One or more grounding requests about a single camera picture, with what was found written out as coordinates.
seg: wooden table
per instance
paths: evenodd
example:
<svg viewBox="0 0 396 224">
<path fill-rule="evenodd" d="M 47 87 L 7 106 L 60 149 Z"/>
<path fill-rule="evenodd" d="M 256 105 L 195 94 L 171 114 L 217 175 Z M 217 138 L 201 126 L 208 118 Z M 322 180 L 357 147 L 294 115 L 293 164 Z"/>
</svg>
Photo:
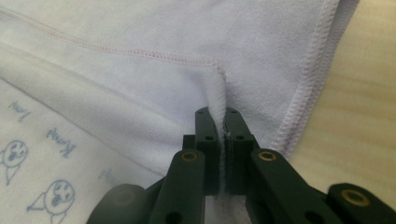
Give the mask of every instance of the wooden table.
<svg viewBox="0 0 396 224">
<path fill-rule="evenodd" d="M 396 209 L 395 0 L 361 0 L 290 162 L 317 189 L 353 183 Z"/>
</svg>

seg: towel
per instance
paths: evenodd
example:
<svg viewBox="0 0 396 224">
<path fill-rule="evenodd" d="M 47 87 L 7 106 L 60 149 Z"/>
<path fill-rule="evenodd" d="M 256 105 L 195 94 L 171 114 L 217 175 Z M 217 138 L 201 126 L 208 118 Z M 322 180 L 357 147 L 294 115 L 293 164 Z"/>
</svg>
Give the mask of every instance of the towel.
<svg viewBox="0 0 396 224">
<path fill-rule="evenodd" d="M 84 223 L 166 175 L 204 106 L 288 157 L 358 1 L 0 0 L 1 223 Z M 243 197 L 206 223 L 249 223 Z"/>
</svg>

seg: cartoon face print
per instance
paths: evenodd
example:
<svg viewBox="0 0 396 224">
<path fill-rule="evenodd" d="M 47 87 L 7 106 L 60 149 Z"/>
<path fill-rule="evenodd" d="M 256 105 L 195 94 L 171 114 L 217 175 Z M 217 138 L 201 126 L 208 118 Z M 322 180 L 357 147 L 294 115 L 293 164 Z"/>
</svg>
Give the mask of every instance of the cartoon face print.
<svg viewBox="0 0 396 224">
<path fill-rule="evenodd" d="M 3 163 L 6 167 L 18 166 L 26 159 L 27 154 L 27 146 L 22 141 L 12 141 L 4 150 Z"/>
<path fill-rule="evenodd" d="M 27 146 L 20 140 L 10 142 L 4 150 L 0 151 L 0 164 L 6 166 L 7 185 L 21 168 L 28 152 Z"/>
<path fill-rule="evenodd" d="M 59 215 L 69 209 L 74 201 L 73 187 L 65 180 L 53 182 L 46 192 L 45 205 L 53 215 Z"/>
<path fill-rule="evenodd" d="M 46 211 L 50 215 L 51 224 L 61 224 L 75 196 L 73 186 L 66 180 L 59 179 L 53 182 L 46 192 L 42 192 L 26 210 Z"/>
</svg>

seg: brass insert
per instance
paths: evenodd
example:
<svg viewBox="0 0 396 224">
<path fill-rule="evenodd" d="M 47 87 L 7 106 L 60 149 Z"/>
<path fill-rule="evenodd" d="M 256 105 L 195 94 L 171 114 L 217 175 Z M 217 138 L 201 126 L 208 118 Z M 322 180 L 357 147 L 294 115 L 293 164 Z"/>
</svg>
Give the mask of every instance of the brass insert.
<svg viewBox="0 0 396 224">
<path fill-rule="evenodd" d="M 118 207 L 125 207 L 134 202 L 134 197 L 135 195 L 133 190 L 125 189 L 114 196 L 113 203 Z"/>
<path fill-rule="evenodd" d="M 195 152 L 186 152 L 181 155 L 181 159 L 183 159 L 183 161 L 196 161 L 198 155 Z"/>
<path fill-rule="evenodd" d="M 263 161 L 274 161 L 276 160 L 276 154 L 268 151 L 259 153 L 259 158 Z"/>
<path fill-rule="evenodd" d="M 341 195 L 347 202 L 357 206 L 365 207 L 370 205 L 370 200 L 364 194 L 354 189 L 343 189 Z"/>
</svg>

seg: seam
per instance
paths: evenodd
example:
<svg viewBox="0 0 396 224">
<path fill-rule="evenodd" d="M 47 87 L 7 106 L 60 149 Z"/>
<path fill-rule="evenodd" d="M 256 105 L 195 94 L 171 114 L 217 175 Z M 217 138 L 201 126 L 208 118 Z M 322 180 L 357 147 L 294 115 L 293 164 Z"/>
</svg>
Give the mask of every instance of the seam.
<svg viewBox="0 0 396 224">
<path fill-rule="evenodd" d="M 224 73 L 222 66 L 220 66 L 219 62 L 214 59 L 204 58 L 204 57 L 194 59 L 194 58 L 187 57 L 187 56 L 182 56 L 182 55 L 177 55 L 177 54 L 172 54 L 172 53 L 165 53 L 165 52 L 160 52 L 160 51 L 156 51 L 156 50 L 118 49 L 118 48 L 114 48 L 114 47 L 110 47 L 110 46 L 93 44 L 93 43 L 89 43 L 88 41 L 73 37 L 71 35 L 66 35 L 62 32 L 56 31 L 56 30 L 48 27 L 45 24 L 42 24 L 37 21 L 33 21 L 27 17 L 24 17 L 16 12 L 12 12 L 8 9 L 3 8 L 3 7 L 0 7 L 0 13 L 5 16 L 8 16 L 9 18 L 11 18 L 15 21 L 19 21 L 24 24 L 27 24 L 27 25 L 43 32 L 46 35 L 50 35 L 50 36 L 52 36 L 58 40 L 61 40 L 63 42 L 73 44 L 76 46 L 81 46 L 86 49 L 94 49 L 94 50 L 99 50 L 99 51 L 114 53 L 114 54 L 135 55 L 135 56 L 140 56 L 140 57 L 145 57 L 145 58 L 166 61 L 169 63 L 188 64 L 188 65 L 195 65 L 195 66 L 208 66 L 208 67 L 215 69 L 222 76 L 222 78 L 225 79 L 225 73 Z"/>
<path fill-rule="evenodd" d="M 300 79 L 300 84 L 291 101 L 287 114 L 276 132 L 274 141 L 271 144 L 273 149 L 278 150 L 285 156 L 290 154 L 291 149 L 287 148 L 290 136 L 304 112 L 309 95 L 315 85 L 315 76 L 320 61 L 319 56 L 326 45 L 326 39 L 332 25 L 332 18 L 335 14 L 337 5 L 338 2 L 327 1 L 320 9 L 318 23 L 315 27 L 313 39 L 310 44 L 311 47 L 305 56 L 303 75 Z"/>
<path fill-rule="evenodd" d="M 354 0 L 354 1 L 346 1 L 345 2 L 345 6 L 344 6 L 344 11 L 345 12 L 352 12 L 355 10 L 356 6 L 358 5 L 359 0 Z M 308 119 L 309 119 L 309 114 L 310 111 L 313 109 L 315 102 L 317 101 L 320 92 L 324 86 L 324 83 L 327 79 L 326 74 L 328 73 L 331 64 L 332 64 L 332 56 L 335 53 L 336 50 L 336 46 L 338 45 L 338 43 L 341 40 L 341 37 L 352 17 L 353 13 L 340 13 L 340 21 L 338 24 L 335 24 L 333 26 L 333 35 L 331 35 L 331 38 L 328 41 L 328 44 L 326 45 L 326 49 L 323 55 L 323 60 L 322 63 L 319 67 L 318 70 L 318 76 L 319 79 L 316 82 L 316 85 L 314 86 L 314 89 L 312 90 L 310 99 L 308 101 L 308 104 L 306 106 L 306 109 L 301 117 L 301 120 L 299 121 L 299 125 L 296 128 L 296 131 L 293 133 L 293 136 L 290 138 L 290 142 L 287 145 L 287 148 L 294 148 L 297 145 L 297 142 L 303 132 L 304 126 L 307 123 Z"/>
</svg>

